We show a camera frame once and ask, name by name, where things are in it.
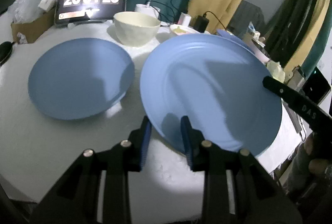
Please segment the blue plate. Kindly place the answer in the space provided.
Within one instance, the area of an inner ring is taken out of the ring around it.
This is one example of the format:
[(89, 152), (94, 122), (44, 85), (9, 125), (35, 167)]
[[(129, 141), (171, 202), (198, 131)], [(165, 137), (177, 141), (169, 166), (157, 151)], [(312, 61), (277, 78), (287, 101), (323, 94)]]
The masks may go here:
[(281, 99), (263, 86), (268, 69), (248, 49), (215, 35), (188, 34), (158, 45), (141, 71), (145, 112), (163, 140), (184, 152), (180, 121), (222, 149), (255, 156), (275, 140)]
[(98, 38), (73, 39), (36, 61), (28, 78), (28, 94), (36, 109), (49, 117), (84, 119), (119, 102), (134, 76), (132, 58), (118, 44)]

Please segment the white desk lamp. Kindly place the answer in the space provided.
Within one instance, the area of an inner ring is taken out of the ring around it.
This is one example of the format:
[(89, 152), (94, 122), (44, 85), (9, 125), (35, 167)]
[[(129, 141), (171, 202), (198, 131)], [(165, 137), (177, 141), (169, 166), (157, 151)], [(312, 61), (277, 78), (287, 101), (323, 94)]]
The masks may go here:
[(153, 0), (147, 0), (144, 4), (136, 4), (134, 11), (138, 13), (143, 13), (145, 15), (161, 19), (160, 9), (155, 8), (153, 5), (151, 5)]

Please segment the clear plastic bag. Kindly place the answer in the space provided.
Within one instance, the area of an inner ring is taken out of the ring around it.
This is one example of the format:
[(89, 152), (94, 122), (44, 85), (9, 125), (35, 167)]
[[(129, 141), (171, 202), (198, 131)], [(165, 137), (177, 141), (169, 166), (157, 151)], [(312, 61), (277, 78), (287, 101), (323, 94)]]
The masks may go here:
[(12, 23), (30, 23), (38, 19), (43, 14), (43, 10), (38, 7), (40, 2), (41, 0), (15, 0), (8, 7)]

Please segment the blue bowl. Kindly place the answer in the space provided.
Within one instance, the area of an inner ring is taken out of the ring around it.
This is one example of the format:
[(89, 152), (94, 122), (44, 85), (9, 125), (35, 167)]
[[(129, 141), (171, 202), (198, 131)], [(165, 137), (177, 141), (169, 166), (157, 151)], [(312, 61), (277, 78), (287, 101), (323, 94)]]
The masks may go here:
[(238, 38), (237, 36), (230, 34), (229, 32), (222, 30), (222, 29), (217, 29), (216, 34), (222, 38), (231, 40), (241, 46), (243, 46), (244, 48), (248, 49), (250, 52), (254, 53), (253, 50), (250, 48), (250, 46), (248, 44), (246, 44), (245, 42), (243, 42), (240, 38)]

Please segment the white charger adapter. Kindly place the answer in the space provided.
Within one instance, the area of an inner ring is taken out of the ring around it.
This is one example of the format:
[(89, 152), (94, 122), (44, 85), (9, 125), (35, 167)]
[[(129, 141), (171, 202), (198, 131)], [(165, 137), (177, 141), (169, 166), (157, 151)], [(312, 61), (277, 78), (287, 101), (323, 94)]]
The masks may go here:
[(191, 19), (192, 19), (192, 17), (189, 14), (182, 12), (180, 14), (178, 24), (183, 25), (183, 26), (189, 26)]

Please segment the cream bowl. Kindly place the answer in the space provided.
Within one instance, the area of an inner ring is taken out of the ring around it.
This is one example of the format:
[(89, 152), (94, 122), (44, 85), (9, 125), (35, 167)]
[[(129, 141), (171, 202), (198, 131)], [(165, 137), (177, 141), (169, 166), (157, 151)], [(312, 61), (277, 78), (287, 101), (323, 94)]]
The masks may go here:
[(123, 45), (142, 46), (159, 31), (161, 21), (139, 12), (118, 12), (113, 17), (115, 34)]

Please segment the pink strawberry bowl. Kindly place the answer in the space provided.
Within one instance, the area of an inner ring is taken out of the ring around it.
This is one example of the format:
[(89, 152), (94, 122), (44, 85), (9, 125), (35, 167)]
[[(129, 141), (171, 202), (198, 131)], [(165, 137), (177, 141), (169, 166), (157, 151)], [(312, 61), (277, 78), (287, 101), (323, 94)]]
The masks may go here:
[(184, 25), (173, 24), (170, 25), (170, 30), (173, 34), (177, 36), (186, 35), (186, 34), (198, 34), (199, 32)]

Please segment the cardboard box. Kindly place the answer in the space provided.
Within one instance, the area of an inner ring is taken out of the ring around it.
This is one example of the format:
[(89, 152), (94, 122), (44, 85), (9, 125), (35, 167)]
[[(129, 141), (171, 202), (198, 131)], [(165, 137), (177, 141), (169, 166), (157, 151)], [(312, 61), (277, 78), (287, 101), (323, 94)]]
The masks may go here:
[(31, 23), (11, 23), (11, 31), (14, 42), (19, 43), (21, 35), (25, 36), (28, 44), (34, 43), (44, 32), (54, 24), (55, 7), (42, 14)]

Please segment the black round pouch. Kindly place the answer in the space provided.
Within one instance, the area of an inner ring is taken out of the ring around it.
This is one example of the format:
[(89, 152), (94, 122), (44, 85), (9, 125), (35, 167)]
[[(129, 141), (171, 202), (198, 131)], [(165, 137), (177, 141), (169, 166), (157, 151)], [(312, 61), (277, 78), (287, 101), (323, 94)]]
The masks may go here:
[(12, 54), (14, 42), (5, 41), (0, 45), (0, 65), (6, 63)]

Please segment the black charger adapter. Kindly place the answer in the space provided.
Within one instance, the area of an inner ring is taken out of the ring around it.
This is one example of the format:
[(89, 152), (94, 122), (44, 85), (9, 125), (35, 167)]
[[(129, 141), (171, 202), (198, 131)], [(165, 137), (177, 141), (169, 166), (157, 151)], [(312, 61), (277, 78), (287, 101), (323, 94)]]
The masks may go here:
[(202, 16), (198, 16), (194, 25), (193, 29), (197, 32), (204, 33), (206, 31), (206, 28), (208, 27), (209, 19), (207, 19), (206, 14), (203, 14)]

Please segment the small white box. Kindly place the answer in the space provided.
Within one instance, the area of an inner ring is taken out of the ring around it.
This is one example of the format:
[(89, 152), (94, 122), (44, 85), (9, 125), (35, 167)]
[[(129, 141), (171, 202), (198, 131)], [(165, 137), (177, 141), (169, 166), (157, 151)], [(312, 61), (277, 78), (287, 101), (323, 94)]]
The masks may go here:
[(55, 6), (56, 0), (41, 0), (38, 8), (45, 12), (50, 11)]

